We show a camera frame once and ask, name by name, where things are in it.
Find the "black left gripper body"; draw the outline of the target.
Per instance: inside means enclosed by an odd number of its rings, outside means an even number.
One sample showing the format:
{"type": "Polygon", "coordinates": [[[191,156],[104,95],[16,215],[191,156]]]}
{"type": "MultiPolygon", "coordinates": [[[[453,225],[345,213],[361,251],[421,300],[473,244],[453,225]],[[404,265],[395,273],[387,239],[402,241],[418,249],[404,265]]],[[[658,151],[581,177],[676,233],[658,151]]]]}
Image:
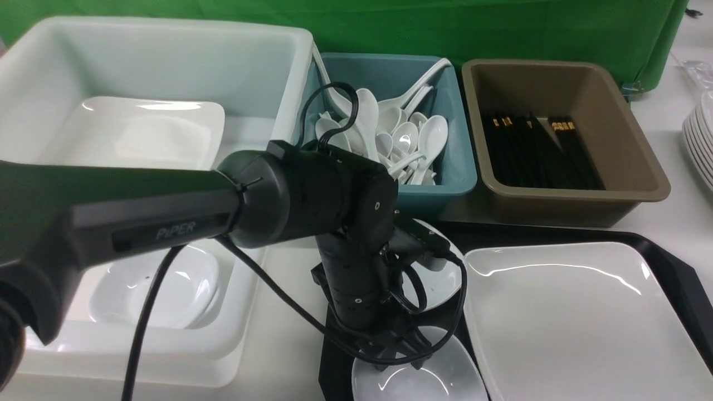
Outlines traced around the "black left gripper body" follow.
{"type": "Polygon", "coordinates": [[[316,237],[321,264],[311,270],[328,300],[337,330],[328,339],[383,371],[419,370],[451,339],[434,343],[418,327],[427,296],[414,262],[452,259],[451,242],[415,220],[343,225],[316,237]]]}

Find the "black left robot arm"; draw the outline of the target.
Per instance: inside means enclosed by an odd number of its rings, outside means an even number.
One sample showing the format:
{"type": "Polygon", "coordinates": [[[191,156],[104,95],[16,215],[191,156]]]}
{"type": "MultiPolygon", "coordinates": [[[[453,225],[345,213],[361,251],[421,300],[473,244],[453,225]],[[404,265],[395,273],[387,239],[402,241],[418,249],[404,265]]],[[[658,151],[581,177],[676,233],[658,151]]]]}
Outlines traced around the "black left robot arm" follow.
{"type": "Polygon", "coordinates": [[[199,239],[215,239],[345,353],[379,368],[419,369],[453,335],[432,343],[397,290],[423,255],[448,258],[449,242],[395,213],[399,189],[385,167],[335,146],[272,140],[216,170],[64,167],[2,162],[2,386],[25,353],[26,328],[58,337],[90,267],[166,250],[133,335],[123,399],[130,398],[149,315],[168,267],[199,239]],[[314,237],[313,276],[339,330],[329,330],[243,251],[314,237]]]}

